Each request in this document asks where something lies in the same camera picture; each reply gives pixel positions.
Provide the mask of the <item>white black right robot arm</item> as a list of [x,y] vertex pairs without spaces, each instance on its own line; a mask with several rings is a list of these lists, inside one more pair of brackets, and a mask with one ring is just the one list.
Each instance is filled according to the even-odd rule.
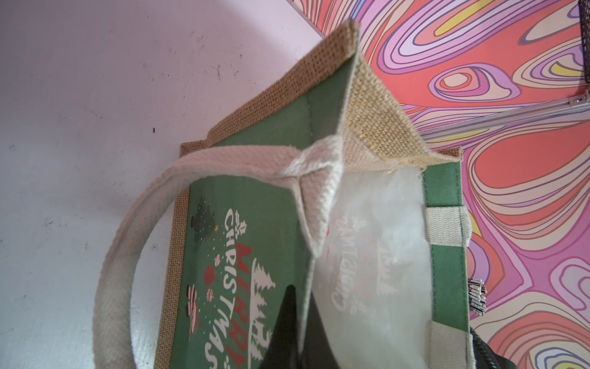
[[476,369],[517,369],[512,361],[496,354],[473,328],[470,333],[473,336]]

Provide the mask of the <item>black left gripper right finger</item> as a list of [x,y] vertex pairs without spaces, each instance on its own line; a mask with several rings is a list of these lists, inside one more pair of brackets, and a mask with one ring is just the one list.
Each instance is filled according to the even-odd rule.
[[339,369],[322,323],[321,314],[314,299],[310,300],[304,347],[299,354],[299,368]]

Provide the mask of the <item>burlap tote bag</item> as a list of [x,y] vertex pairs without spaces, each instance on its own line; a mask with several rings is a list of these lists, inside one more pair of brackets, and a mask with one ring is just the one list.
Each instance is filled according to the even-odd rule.
[[156,368],[260,368],[293,285],[340,368],[474,368],[462,152],[429,149],[346,21],[135,201],[95,296],[94,363],[134,368],[132,285],[174,211]]

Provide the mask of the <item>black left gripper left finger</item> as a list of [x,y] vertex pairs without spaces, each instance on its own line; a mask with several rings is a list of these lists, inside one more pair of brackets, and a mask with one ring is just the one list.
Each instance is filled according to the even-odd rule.
[[260,369],[295,369],[297,351],[297,300],[293,285],[287,287],[269,348]]

